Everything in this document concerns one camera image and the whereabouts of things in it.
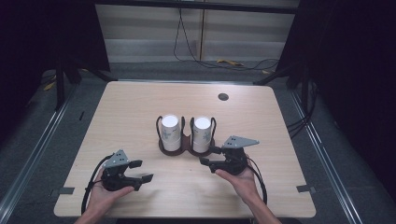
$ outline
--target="human hand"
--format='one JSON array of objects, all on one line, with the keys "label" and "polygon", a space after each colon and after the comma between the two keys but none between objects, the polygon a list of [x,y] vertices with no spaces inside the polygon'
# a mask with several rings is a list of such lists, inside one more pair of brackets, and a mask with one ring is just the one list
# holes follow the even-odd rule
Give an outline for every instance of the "human hand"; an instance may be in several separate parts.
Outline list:
[{"label": "human hand", "polygon": [[257,197],[260,198],[254,181],[254,174],[250,169],[245,168],[245,170],[239,175],[231,175],[226,171],[218,169],[215,174],[230,182],[244,203],[248,203],[248,201]]},{"label": "human hand", "polygon": [[134,191],[134,187],[132,186],[116,191],[106,190],[101,181],[102,174],[103,169],[98,172],[98,175],[93,181],[95,184],[92,186],[90,202],[85,213],[76,223],[95,223],[99,221],[117,199]]}]

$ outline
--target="circular hole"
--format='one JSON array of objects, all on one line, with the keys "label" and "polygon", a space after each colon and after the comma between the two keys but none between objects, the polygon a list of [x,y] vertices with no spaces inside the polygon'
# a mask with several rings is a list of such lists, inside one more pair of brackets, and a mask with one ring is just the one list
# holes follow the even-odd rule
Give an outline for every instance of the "circular hole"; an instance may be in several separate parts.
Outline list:
[{"label": "circular hole", "polygon": [[219,94],[219,99],[221,101],[227,101],[229,99],[228,95],[226,93],[220,93]]}]

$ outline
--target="white wall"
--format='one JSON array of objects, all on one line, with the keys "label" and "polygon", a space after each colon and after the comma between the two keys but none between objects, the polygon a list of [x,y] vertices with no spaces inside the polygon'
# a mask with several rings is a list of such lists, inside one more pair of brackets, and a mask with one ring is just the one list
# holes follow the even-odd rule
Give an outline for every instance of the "white wall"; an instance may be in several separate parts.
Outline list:
[{"label": "white wall", "polygon": [[[298,0],[208,1],[279,7],[297,7],[299,3]],[[173,51],[179,20],[177,9],[98,5],[96,10],[111,63],[176,60]],[[293,15],[182,9],[182,18],[197,58],[259,61],[280,57]],[[181,27],[177,56],[191,58]]]}]

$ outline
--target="floor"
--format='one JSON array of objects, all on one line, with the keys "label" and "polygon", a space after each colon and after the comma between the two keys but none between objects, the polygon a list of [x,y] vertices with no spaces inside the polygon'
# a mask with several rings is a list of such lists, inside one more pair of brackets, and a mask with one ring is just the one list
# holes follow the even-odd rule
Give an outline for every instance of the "floor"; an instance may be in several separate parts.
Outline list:
[{"label": "floor", "polygon": [[[253,67],[255,64],[245,62],[246,66]],[[264,62],[261,67],[270,65],[271,62]],[[108,75],[124,80],[231,82],[244,85],[251,85],[252,81],[267,76],[261,70],[208,69],[195,62],[112,63],[111,70]],[[43,91],[44,86],[41,86],[26,108],[18,128],[9,134],[6,142],[1,143],[1,223],[71,223],[76,220],[74,217],[56,217],[52,210],[56,204],[57,190],[64,186],[106,87],[106,83],[98,77],[85,71],[80,73],[83,79],[79,85],[66,83],[69,98],[62,113],[54,111],[56,90]],[[281,77],[268,86],[274,89],[288,125],[301,117],[296,104],[299,91],[287,90],[286,80],[286,77]],[[46,129],[49,122],[55,124],[53,130]],[[337,129],[320,98],[320,90],[312,123],[307,127],[292,138],[292,143],[306,182],[311,187],[317,214],[300,221],[396,223],[395,202],[370,167],[350,146],[342,131]],[[43,133],[48,133],[49,138],[43,139]],[[309,133],[317,133],[318,138]],[[115,222],[111,218],[103,221]]]}]

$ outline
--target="wire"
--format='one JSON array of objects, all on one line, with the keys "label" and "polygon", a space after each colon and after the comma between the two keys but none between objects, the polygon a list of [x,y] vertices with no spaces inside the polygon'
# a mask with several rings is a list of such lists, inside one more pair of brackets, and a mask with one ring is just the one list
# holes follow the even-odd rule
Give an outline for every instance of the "wire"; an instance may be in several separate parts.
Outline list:
[{"label": "wire", "polygon": [[[186,29],[184,27],[184,21],[183,21],[183,17],[181,15],[181,8],[178,9],[178,14],[179,14],[179,20],[178,20],[178,25],[177,25],[177,35],[176,35],[176,39],[175,39],[175,45],[174,45],[174,56],[176,59],[178,59],[181,62],[196,62],[198,64],[200,64],[201,66],[205,67],[205,68],[224,68],[224,69],[229,69],[229,70],[234,70],[234,71],[248,71],[248,70],[263,70],[263,69],[270,69],[275,67],[278,62],[279,59],[264,59],[259,61],[255,66],[253,67],[233,67],[233,66],[221,66],[221,65],[217,65],[217,64],[213,64],[213,63],[206,63],[206,62],[202,62],[202,61],[198,61],[196,60],[196,58],[194,57],[191,47],[190,47],[190,43],[189,43],[189,39],[187,37],[187,33],[186,33]],[[179,34],[179,29],[180,29],[180,24],[181,27],[183,28],[183,33],[184,33],[184,37],[186,39],[186,43],[187,43],[187,47],[189,49],[190,55],[193,58],[193,60],[182,60],[179,59],[176,55],[176,49],[177,49],[177,40],[178,40],[178,34]],[[272,65],[264,67],[264,68],[258,68],[260,64],[262,64],[263,62],[269,62],[269,61],[275,61]]]},{"label": "wire", "polygon": [[311,97],[312,97],[312,105],[311,105],[311,109],[309,110],[309,112],[305,115],[305,117],[303,117],[302,119],[288,125],[288,128],[291,128],[295,125],[297,125],[296,127],[292,128],[291,130],[289,130],[289,133],[292,133],[294,131],[297,130],[296,133],[294,133],[290,139],[294,138],[305,126],[306,124],[309,122],[309,120],[311,120],[312,115],[314,113],[314,109],[315,109],[315,105],[316,105],[316,100],[318,97],[318,87],[315,85],[315,83],[313,81],[311,81]]},{"label": "wire", "polygon": [[247,157],[246,158],[250,161],[253,162],[253,164],[256,166],[257,171],[251,167],[249,164],[244,164],[242,163],[238,158],[236,158],[233,155],[227,155],[229,158],[233,159],[233,161],[239,162],[243,165],[245,165],[251,172],[253,172],[253,174],[257,177],[257,179],[259,180],[260,183],[260,187],[262,188],[262,201],[267,204],[268,202],[268,195],[267,195],[267,189],[265,187],[264,181],[262,179],[262,173],[260,172],[259,166],[257,166],[256,162],[254,160],[252,160],[251,158]]},{"label": "wire", "polygon": [[88,183],[87,188],[85,188],[84,198],[82,199],[82,203],[81,203],[81,214],[84,214],[85,209],[87,208],[88,196],[90,196],[91,189],[92,189],[93,185],[98,183],[98,182],[100,182],[100,181],[102,181],[102,180],[93,181],[93,179],[95,178],[96,173],[99,170],[99,167],[102,165],[103,162],[105,162],[106,160],[110,159],[113,155],[114,154],[104,157],[101,161],[99,161],[98,165],[96,166],[95,170],[93,171],[93,174],[91,176],[91,180]]}]

